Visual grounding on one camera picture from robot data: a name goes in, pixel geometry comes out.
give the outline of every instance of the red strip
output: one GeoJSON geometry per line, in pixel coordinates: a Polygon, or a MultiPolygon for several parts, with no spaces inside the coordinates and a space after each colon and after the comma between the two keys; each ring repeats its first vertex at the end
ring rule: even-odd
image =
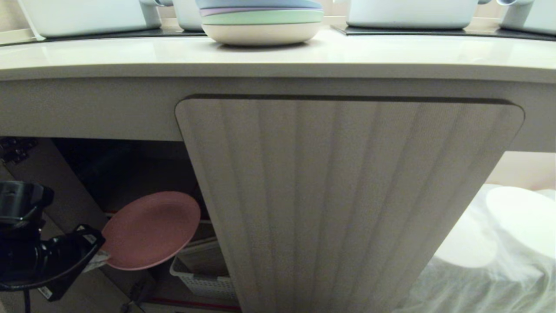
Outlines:
{"type": "Polygon", "coordinates": [[[215,309],[241,311],[240,307],[231,306],[231,305],[207,304],[207,303],[200,303],[200,302],[180,301],[180,300],[172,300],[172,299],[164,299],[164,298],[152,298],[151,300],[156,302],[165,302],[168,304],[193,305],[193,306],[212,307],[215,309]]]}

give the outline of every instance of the blue plate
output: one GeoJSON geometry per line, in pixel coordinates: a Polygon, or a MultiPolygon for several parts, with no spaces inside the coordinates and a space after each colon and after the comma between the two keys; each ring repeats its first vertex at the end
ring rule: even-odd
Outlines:
{"type": "Polygon", "coordinates": [[[276,7],[322,9],[322,4],[312,0],[196,0],[199,9],[236,7],[276,7]]]}

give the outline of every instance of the purple plate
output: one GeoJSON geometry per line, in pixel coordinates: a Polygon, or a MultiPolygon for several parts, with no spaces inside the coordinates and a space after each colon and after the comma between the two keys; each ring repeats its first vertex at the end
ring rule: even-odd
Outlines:
{"type": "Polygon", "coordinates": [[[233,13],[233,12],[246,12],[246,11],[272,11],[272,10],[311,10],[311,11],[322,11],[322,9],[313,8],[277,8],[277,7],[251,7],[251,8],[211,8],[211,9],[201,9],[201,16],[209,16],[223,13],[233,13]]]}

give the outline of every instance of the black mat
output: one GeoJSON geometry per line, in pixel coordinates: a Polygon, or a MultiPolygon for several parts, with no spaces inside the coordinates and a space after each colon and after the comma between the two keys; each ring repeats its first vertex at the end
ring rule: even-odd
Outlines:
{"type": "Polygon", "coordinates": [[[7,44],[0,45],[0,47],[12,46],[12,45],[25,45],[25,44],[37,43],[37,42],[89,40],[89,39],[145,38],[145,37],[151,37],[151,38],[153,37],[206,37],[206,34],[203,31],[184,31],[183,29],[176,26],[176,27],[156,28],[154,30],[47,38],[41,41],[33,40],[33,41],[26,41],[26,42],[7,43],[7,44]]]}
{"type": "Polygon", "coordinates": [[[402,30],[402,29],[386,29],[386,28],[351,27],[348,25],[332,25],[332,28],[338,30],[339,32],[343,33],[346,36],[372,36],[372,35],[478,36],[478,37],[499,37],[499,38],[556,41],[556,36],[519,32],[519,31],[510,31],[510,30],[503,30],[500,28],[493,31],[402,30]]]}

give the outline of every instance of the white countertop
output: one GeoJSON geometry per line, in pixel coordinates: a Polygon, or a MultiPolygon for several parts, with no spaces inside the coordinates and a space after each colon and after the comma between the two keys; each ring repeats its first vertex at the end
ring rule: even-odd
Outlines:
{"type": "Polygon", "coordinates": [[[556,84],[556,42],[462,36],[350,36],[220,45],[206,37],[37,42],[0,47],[0,80],[70,77],[364,77],[556,84]]]}

